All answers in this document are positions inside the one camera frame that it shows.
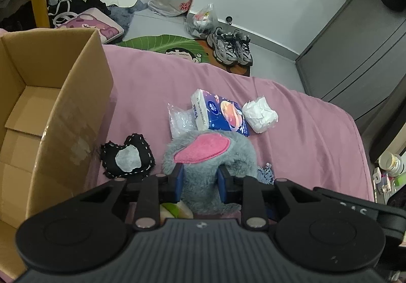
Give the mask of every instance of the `gray plush toy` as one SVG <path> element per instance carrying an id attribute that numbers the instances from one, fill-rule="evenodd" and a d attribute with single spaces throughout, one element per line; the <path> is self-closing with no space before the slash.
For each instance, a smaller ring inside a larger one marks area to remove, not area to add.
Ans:
<path id="1" fill-rule="evenodd" d="M 163 173 L 171 174 L 175 167 L 174 156 L 190 146 L 198 136 L 206 133 L 218 133 L 227 137 L 230 140 L 228 148 L 221 154 L 200 163 L 184 162 L 182 200 L 197 214 L 225 214 L 237 211 L 240 205 L 221 202 L 216 184 L 216 172 L 219 165 L 224 164 L 231 175 L 256 177 L 257 156 L 247 137 L 236 132 L 220 130 L 187 132 L 173 139 L 168 145 L 162 163 Z"/>

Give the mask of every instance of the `white oval patch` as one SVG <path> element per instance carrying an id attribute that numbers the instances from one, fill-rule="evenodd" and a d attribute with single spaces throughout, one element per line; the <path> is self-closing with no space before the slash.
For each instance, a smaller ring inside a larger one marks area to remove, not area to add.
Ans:
<path id="1" fill-rule="evenodd" d="M 129 145 L 121 149 L 116 155 L 116 164 L 123 172 L 131 172 L 141 167 L 141 158 L 137 147 Z"/>

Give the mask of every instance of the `tiled floor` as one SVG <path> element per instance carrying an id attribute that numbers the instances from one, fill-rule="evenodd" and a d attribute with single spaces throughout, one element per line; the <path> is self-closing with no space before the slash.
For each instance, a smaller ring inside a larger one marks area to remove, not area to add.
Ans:
<path id="1" fill-rule="evenodd" d="M 160 34 L 174 34 L 192 38 L 185 30 L 184 16 L 163 17 L 146 9 L 135 12 L 124 40 Z M 254 59 L 251 76 L 272 79 L 290 89 L 304 92 L 293 61 L 254 44 L 251 45 L 251 52 Z"/>

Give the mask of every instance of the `leaf-shaped rug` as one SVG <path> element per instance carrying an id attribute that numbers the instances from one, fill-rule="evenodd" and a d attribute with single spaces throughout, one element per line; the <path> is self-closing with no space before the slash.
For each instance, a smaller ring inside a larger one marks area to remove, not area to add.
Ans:
<path id="1" fill-rule="evenodd" d="M 171 34 L 138 37 L 122 41 L 116 45 L 147 51 L 156 51 L 168 55 L 177 55 L 196 63 L 210 63 L 206 51 L 197 41 Z"/>

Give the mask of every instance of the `ridged gray surface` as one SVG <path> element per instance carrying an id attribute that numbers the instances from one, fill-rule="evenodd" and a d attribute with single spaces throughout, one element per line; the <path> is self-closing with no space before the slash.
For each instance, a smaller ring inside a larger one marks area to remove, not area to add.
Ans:
<path id="1" fill-rule="evenodd" d="M 114 261 L 73 276 L 29 270 L 19 283 L 382 283 L 373 271 L 318 274 L 290 263 L 264 233 L 248 232 L 234 219 L 169 219 L 135 235 Z"/>

